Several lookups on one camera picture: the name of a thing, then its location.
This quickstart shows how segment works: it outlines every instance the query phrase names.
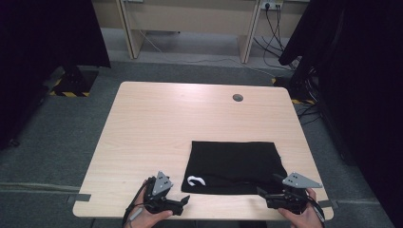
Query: white desk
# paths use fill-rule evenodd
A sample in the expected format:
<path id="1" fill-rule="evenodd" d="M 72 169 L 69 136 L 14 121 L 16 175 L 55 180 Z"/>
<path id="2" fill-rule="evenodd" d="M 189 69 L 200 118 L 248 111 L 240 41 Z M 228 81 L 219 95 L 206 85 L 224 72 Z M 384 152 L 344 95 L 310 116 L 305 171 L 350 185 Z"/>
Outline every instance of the white desk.
<path id="1" fill-rule="evenodd" d="M 288 173 L 321 182 L 285 89 L 123 83 L 80 190 L 90 200 L 76 201 L 74 215 L 121 218 L 143 181 L 159 170 L 174 183 L 169 199 L 187 196 L 181 184 L 192 141 L 274 142 Z M 190 195 L 182 215 L 171 219 L 283 219 L 259 196 Z M 317 189 L 317 200 L 327 199 Z M 333 217 L 331 208 L 324 213 Z"/>

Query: black cloth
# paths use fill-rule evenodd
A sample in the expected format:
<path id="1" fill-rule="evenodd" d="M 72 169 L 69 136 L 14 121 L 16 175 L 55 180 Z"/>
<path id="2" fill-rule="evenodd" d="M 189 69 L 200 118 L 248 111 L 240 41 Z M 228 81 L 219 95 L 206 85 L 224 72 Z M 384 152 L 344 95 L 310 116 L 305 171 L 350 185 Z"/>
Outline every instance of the black cloth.
<path id="1" fill-rule="evenodd" d="M 214 195 L 256 195 L 257 187 L 279 194 L 282 184 L 273 175 L 284 178 L 282 166 L 272 142 L 192 142 L 182 191 Z M 189 177 L 202 178 L 188 183 Z"/>

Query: electrical outlet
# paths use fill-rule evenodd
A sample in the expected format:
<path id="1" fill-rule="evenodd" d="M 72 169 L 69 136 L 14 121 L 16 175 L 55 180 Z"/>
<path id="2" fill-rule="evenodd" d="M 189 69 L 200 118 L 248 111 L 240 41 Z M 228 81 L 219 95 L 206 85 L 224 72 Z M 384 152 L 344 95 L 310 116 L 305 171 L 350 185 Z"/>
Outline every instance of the electrical outlet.
<path id="1" fill-rule="evenodd" d="M 284 2 L 283 0 L 263 0 L 261 1 L 260 8 L 266 10 L 266 4 L 269 4 L 270 5 L 269 10 L 278 10 L 278 9 L 281 10 L 283 2 Z"/>

